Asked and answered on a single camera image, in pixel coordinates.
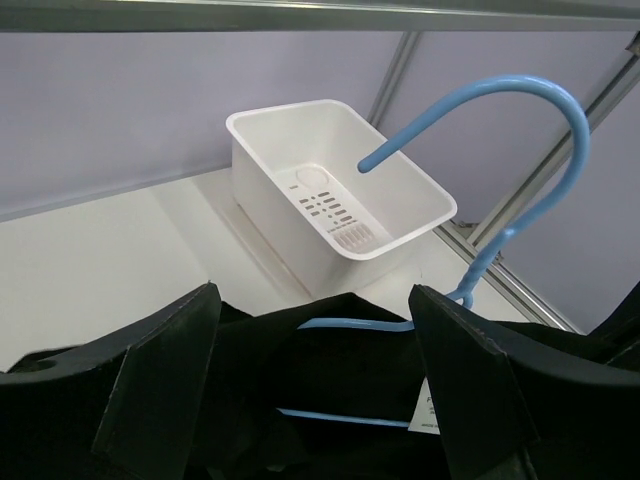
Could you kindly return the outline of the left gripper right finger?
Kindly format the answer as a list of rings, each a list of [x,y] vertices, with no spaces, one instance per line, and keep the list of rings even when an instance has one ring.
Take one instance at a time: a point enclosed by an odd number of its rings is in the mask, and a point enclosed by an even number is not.
[[[455,479],[639,475],[639,295],[588,335],[485,319],[417,285],[409,296]]]

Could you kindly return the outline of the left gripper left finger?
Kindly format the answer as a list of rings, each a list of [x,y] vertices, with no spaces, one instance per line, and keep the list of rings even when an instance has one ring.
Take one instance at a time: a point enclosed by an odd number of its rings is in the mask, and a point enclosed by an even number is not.
[[[2,373],[2,478],[182,478],[220,310],[217,286],[206,283]]]

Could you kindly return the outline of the black shirt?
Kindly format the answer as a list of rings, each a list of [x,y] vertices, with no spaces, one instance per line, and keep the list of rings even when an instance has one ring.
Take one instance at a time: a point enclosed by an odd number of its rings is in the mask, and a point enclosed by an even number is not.
[[[354,294],[251,316],[221,299],[180,479],[455,479],[412,315]]]

